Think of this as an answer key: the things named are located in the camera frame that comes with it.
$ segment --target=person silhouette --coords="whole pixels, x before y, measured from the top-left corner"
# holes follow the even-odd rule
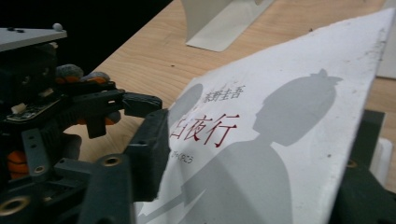
[[[341,80],[322,69],[281,86],[256,114],[258,137],[228,145],[181,185],[179,195],[147,216],[141,214],[137,223],[181,204],[189,209],[179,224],[292,223],[288,171],[271,144],[290,146],[315,127],[331,108],[334,86]]]

